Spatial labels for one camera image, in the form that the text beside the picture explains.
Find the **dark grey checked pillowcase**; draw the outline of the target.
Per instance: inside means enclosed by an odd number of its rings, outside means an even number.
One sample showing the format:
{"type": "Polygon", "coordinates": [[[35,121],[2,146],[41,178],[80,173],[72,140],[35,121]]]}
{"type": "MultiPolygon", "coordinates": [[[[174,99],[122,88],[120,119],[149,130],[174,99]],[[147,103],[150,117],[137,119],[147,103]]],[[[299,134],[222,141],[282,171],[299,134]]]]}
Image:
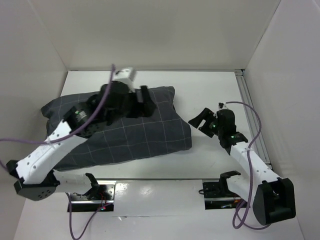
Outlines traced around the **dark grey checked pillowcase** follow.
{"type": "Polygon", "coordinates": [[[157,108],[150,118],[122,118],[66,155],[56,166],[58,171],[119,164],[192,148],[190,125],[176,112],[173,86],[150,90],[157,108]]]}

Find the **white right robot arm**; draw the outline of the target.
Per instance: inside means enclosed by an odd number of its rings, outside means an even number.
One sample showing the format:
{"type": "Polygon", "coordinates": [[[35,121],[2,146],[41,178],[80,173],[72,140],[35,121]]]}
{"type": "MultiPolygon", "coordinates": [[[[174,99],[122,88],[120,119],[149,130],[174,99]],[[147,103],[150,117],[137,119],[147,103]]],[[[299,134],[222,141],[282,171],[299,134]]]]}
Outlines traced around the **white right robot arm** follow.
{"type": "Polygon", "coordinates": [[[237,131],[232,110],[221,107],[213,112],[205,108],[188,123],[210,138],[217,136],[221,147],[243,170],[222,173],[218,185],[204,189],[204,194],[213,197],[239,196],[249,204],[255,218],[263,226],[296,216],[292,181],[275,173],[250,147],[248,139],[237,131]]]}

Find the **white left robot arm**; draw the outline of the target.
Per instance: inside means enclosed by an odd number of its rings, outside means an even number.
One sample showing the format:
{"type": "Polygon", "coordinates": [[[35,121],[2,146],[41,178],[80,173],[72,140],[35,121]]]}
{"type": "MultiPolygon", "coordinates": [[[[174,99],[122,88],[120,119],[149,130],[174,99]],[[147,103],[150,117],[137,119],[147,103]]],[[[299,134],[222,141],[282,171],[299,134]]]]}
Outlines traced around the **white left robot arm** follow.
{"type": "Polygon", "coordinates": [[[101,187],[91,173],[63,173],[55,166],[95,133],[122,118],[151,117],[156,109],[147,86],[140,87],[142,101],[127,83],[113,80],[86,101],[72,106],[45,142],[25,158],[10,160],[8,173],[16,178],[15,192],[40,201],[53,193],[76,193],[92,200],[101,187]]]}

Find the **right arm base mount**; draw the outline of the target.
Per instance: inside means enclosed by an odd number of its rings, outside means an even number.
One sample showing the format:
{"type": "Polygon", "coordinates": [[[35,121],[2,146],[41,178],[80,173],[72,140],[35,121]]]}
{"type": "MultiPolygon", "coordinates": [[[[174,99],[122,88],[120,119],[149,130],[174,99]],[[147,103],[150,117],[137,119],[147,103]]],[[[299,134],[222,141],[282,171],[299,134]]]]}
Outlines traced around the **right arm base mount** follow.
{"type": "Polygon", "coordinates": [[[242,200],[233,192],[224,192],[218,181],[203,181],[198,193],[204,198],[206,210],[234,209],[242,200]]]}

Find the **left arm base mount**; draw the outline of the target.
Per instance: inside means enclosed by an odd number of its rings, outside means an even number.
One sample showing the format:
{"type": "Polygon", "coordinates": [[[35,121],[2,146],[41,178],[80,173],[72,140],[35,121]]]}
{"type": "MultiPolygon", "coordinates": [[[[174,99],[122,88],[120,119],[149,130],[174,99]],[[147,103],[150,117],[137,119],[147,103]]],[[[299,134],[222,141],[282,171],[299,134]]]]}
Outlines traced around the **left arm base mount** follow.
{"type": "Polygon", "coordinates": [[[100,212],[113,212],[116,182],[108,180],[98,180],[99,189],[93,196],[88,194],[71,193],[72,212],[89,213],[99,209],[100,212]]]}

